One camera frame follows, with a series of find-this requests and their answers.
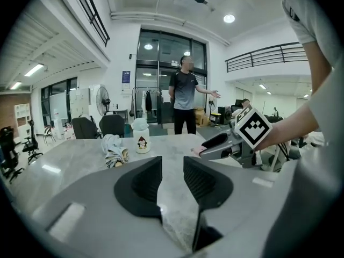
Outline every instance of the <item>cabinet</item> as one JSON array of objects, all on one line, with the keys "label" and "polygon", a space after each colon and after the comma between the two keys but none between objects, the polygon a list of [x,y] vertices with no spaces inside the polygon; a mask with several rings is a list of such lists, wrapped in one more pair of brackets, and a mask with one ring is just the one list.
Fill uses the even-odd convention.
[{"label": "cabinet", "polygon": [[16,124],[17,124],[17,130],[18,130],[20,141],[25,142],[26,141],[25,138],[30,136],[30,131],[31,131],[30,125],[28,124],[28,121],[31,119],[30,104],[25,103],[25,104],[15,105],[14,110],[15,110]]},{"label": "cabinet", "polygon": [[78,89],[69,93],[71,118],[78,118],[81,114],[89,114],[90,89]]}]

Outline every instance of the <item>cardboard box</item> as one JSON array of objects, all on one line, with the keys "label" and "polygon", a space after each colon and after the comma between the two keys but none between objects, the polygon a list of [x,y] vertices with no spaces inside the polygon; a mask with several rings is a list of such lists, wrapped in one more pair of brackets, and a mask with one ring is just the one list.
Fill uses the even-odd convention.
[{"label": "cardboard box", "polygon": [[200,116],[198,125],[199,126],[208,126],[208,124],[209,124],[208,115],[204,114],[204,115]]},{"label": "cardboard box", "polygon": [[195,115],[204,115],[204,108],[203,107],[195,107],[194,108],[194,111],[195,111]]}]

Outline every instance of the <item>glass wall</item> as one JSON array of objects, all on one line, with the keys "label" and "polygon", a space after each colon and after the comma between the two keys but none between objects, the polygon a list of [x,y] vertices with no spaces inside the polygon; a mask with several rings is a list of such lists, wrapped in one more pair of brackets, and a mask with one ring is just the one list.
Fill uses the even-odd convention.
[{"label": "glass wall", "polygon": [[59,113],[63,125],[71,122],[69,92],[76,88],[77,77],[42,88],[42,116],[45,126],[54,126],[53,120],[56,112]]},{"label": "glass wall", "polygon": [[[162,31],[142,30],[137,52],[135,80],[136,117],[142,117],[145,95],[149,92],[152,111],[147,112],[149,123],[172,123],[173,103],[168,94],[171,75],[180,70],[180,59],[192,57],[193,73],[201,87],[206,89],[206,46],[180,35]],[[195,91],[195,106],[206,106],[206,95]]]}]

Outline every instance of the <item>man's hand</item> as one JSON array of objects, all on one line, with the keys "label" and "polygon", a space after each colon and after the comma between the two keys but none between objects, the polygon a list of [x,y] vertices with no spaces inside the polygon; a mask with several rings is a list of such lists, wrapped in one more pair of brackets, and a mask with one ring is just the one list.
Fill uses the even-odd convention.
[{"label": "man's hand", "polygon": [[218,91],[211,91],[210,92],[210,95],[212,95],[213,97],[216,97],[216,98],[220,98],[221,96],[217,93]]}]

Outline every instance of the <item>sign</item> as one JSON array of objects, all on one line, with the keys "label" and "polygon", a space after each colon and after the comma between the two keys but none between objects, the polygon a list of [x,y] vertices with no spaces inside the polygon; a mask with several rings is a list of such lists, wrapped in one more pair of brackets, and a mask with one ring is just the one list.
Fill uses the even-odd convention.
[{"label": "sign", "polygon": [[235,132],[252,148],[257,145],[272,130],[271,123],[266,117],[251,105],[245,107],[235,119]]},{"label": "sign", "polygon": [[130,71],[122,71],[122,91],[130,89]]},{"label": "sign", "polygon": [[130,83],[130,71],[122,71],[122,83]]}]

